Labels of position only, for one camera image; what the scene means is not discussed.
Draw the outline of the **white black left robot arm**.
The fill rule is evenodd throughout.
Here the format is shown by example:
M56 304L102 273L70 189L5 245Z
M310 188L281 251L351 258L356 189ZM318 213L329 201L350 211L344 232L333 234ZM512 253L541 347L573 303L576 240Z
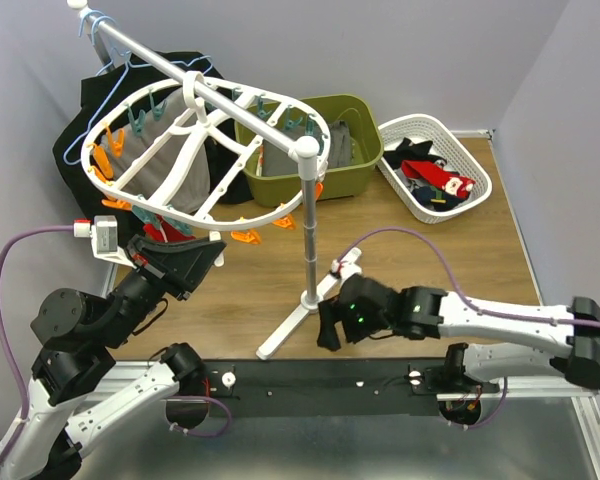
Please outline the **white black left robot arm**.
M112 350L146 331L159 303L188 299L225 247L219 238L160 243L134 236L108 258L131 269L106 296L61 288L45 298L31 323L41 349L0 440L0 479L69 479L107 434L150 404L211 401L204 363L183 342L166 347L107 400L76 411L115 366Z

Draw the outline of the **red sock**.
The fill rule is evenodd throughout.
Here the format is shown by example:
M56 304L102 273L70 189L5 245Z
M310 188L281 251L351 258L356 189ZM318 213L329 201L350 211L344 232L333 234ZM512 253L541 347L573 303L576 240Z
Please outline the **red sock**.
M423 179L431 186L462 199L470 195L475 185L473 179L446 171L429 162L404 161L401 170L411 179Z
M164 221L160 222L159 227L145 223L143 230L148 238L161 243L178 243L195 239L195 236L185 235Z

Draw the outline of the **black white striped sock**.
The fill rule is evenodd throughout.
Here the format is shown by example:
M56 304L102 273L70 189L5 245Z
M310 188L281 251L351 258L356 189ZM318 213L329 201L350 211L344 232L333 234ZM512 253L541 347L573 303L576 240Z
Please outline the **black white striped sock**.
M429 162L438 167L445 167L447 165L447 160L438 155L417 151L412 148L385 151L383 159L393 169L400 168L404 161Z

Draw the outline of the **navy yellow patterned sock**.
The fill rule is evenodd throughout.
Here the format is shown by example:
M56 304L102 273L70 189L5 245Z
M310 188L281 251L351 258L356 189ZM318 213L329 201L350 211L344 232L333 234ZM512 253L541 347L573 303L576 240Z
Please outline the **navy yellow patterned sock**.
M435 212L453 210L464 202L460 197L431 186L414 188L411 194L421 206Z

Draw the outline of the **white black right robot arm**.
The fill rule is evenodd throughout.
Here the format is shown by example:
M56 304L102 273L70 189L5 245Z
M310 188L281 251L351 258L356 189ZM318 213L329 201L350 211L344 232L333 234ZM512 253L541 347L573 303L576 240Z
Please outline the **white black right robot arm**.
M449 348L436 377L444 391L516 376L559 376L600 390L600 306L588 297L568 305L500 303L425 286L395 290L354 274L318 312L317 344L329 351L381 331L411 341L487 340Z

